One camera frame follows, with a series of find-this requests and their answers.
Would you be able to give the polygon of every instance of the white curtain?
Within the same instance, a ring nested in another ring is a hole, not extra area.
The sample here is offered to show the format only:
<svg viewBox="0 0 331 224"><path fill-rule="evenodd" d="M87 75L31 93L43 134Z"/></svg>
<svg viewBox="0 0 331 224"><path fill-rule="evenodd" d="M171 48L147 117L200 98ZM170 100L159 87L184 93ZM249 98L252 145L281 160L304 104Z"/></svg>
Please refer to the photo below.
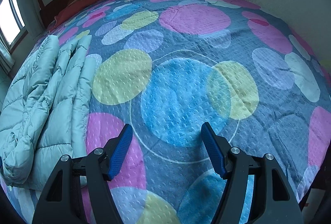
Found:
<svg viewBox="0 0 331 224"><path fill-rule="evenodd" d="M0 66L8 74L14 65L15 60L10 55L5 45L0 41Z"/></svg>
<svg viewBox="0 0 331 224"><path fill-rule="evenodd" d="M0 66L0 114L5 100L7 91L9 89L11 79L7 76L6 72Z"/></svg>
<svg viewBox="0 0 331 224"><path fill-rule="evenodd" d="M26 30L32 36L32 39L35 40L45 31L39 14L38 0L17 0L17 4Z"/></svg>

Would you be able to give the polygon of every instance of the quilted comforter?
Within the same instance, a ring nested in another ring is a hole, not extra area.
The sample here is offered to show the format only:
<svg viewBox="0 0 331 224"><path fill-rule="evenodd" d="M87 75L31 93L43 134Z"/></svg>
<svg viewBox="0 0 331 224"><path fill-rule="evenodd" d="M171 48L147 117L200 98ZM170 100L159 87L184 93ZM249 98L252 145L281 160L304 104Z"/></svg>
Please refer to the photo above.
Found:
<svg viewBox="0 0 331 224"><path fill-rule="evenodd" d="M298 201L311 185L330 143L330 76L267 10L245 0L102 0L51 34L60 46L92 36L87 152L133 127L108 184L124 223L210 223L225 182L201 140L205 121L247 154L272 153ZM40 192L3 187L30 223Z"/></svg>
<svg viewBox="0 0 331 224"><path fill-rule="evenodd" d="M0 115L0 173L7 185L42 190L62 155L86 155L95 71L95 60L85 59L90 41L84 36L60 48L58 37L48 36L13 79Z"/></svg>

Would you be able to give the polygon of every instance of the bolt head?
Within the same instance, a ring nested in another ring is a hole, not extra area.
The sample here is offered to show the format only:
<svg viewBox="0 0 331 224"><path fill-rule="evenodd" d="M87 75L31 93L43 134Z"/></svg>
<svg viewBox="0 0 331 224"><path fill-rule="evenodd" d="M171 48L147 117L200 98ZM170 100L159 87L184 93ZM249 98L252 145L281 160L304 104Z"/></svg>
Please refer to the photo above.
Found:
<svg viewBox="0 0 331 224"><path fill-rule="evenodd" d="M237 147L233 147L233 148L231 148L231 152L232 152L233 154L239 154L240 149L237 148Z"/></svg>
<svg viewBox="0 0 331 224"><path fill-rule="evenodd" d="M94 150L94 154L96 155L101 155L102 153L103 153L103 149L100 147Z"/></svg>
<svg viewBox="0 0 331 224"><path fill-rule="evenodd" d="M67 161L69 159L69 156L68 155L63 155L61 157L61 161Z"/></svg>
<svg viewBox="0 0 331 224"><path fill-rule="evenodd" d="M274 158L274 156L273 156L273 154L270 154L270 153L267 153L267 154L265 154L265 157L268 159L268 160L273 160L273 158Z"/></svg>

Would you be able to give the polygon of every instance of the polka dot bedspread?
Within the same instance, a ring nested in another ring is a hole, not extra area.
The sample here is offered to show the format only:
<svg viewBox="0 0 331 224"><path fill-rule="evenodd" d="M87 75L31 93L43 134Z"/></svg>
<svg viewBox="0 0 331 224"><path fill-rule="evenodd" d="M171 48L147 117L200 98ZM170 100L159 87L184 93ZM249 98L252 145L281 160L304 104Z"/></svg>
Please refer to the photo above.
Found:
<svg viewBox="0 0 331 224"><path fill-rule="evenodd" d="M92 35L87 151L125 123L133 127L122 169L108 183L125 224L211 222L225 181L202 143L205 121L247 154L272 153L298 201L311 185L331 137L330 75L305 40L260 6L102 0L51 34L60 45ZM249 176L241 223L253 183ZM1 184L31 223L40 192ZM86 188L82 195L95 223Z"/></svg>

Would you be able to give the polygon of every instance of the folded comforter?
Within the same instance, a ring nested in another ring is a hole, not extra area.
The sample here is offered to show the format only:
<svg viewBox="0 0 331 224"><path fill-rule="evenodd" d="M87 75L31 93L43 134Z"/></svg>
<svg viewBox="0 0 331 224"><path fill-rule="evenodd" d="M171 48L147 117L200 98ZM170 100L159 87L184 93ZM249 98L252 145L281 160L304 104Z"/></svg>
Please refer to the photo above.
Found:
<svg viewBox="0 0 331 224"><path fill-rule="evenodd" d="M0 116L0 173L7 185L42 190L63 154L86 155L95 60L91 36L59 47L48 36L17 73Z"/></svg>

